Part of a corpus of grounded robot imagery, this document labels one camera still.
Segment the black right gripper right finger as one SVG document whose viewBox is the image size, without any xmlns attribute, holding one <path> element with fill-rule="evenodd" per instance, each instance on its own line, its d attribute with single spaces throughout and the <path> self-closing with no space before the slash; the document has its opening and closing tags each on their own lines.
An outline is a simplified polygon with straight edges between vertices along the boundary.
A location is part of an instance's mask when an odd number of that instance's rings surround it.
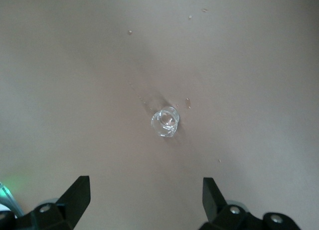
<svg viewBox="0 0 319 230">
<path fill-rule="evenodd" d="M 203 179 L 202 203 L 208 219 L 202 230 L 297 230 L 298 225 L 287 215 L 265 213 L 253 216 L 238 204 L 226 202 L 213 178 Z"/>
</svg>

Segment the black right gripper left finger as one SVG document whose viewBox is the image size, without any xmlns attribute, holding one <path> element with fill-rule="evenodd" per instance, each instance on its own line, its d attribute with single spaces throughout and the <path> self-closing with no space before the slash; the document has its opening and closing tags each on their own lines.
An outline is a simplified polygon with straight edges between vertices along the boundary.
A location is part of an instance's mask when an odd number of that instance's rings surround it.
<svg viewBox="0 0 319 230">
<path fill-rule="evenodd" d="M 25 214 L 10 190 L 0 185 L 2 230 L 73 230 L 90 203 L 90 178 L 80 176 L 55 201 L 39 204 Z"/>
</svg>

